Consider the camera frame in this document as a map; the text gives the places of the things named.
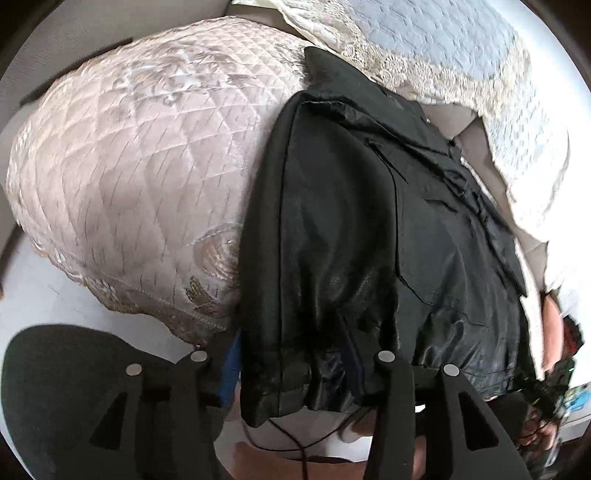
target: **lace trim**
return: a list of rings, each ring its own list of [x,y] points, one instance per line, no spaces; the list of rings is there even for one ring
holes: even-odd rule
[[[110,278],[83,265],[74,256],[64,255],[51,240],[41,244],[33,239],[43,239],[30,222],[19,222],[31,240],[38,255],[47,258],[55,267],[65,273],[70,280],[88,288],[96,299],[108,310],[127,314],[145,314],[163,322],[170,332],[181,340],[205,347],[217,332],[229,327],[229,317],[208,317],[201,312],[187,313],[170,305],[163,299],[156,299],[149,293],[137,291],[119,279]]]
[[[530,71],[529,53],[517,36],[497,74],[478,80],[456,69],[435,65],[427,58],[401,55],[371,43],[353,19],[352,7],[341,0],[305,2],[305,9],[301,0],[269,3],[315,45],[328,48],[372,80],[409,100],[459,103],[480,116],[497,116],[513,100],[515,83]],[[324,30],[317,31],[317,25]]]

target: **white sheet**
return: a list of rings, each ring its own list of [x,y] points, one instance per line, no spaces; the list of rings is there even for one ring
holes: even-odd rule
[[[548,245],[548,288],[560,287],[559,299],[587,333],[589,343],[576,356],[571,386],[591,381],[591,249],[586,192],[591,181],[588,137],[591,92],[548,27],[517,0],[487,0],[518,31],[530,51],[532,71],[552,114],[569,130],[570,164],[550,215],[556,234]]]

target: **black plastic bracket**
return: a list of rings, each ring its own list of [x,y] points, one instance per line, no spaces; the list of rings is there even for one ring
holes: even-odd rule
[[[207,406],[200,398],[200,379],[209,363],[209,358],[193,361],[187,355],[169,368],[137,365],[139,372],[122,372],[97,407],[98,422],[57,462],[56,480],[154,478],[147,467],[153,465],[154,449],[167,452],[160,455],[164,478],[231,480],[216,457]],[[154,445],[152,421],[163,404],[170,437]]]
[[[386,392],[364,480],[412,478],[415,394],[426,405],[425,479],[531,480],[512,440],[456,367],[425,369],[378,356],[375,362]]]

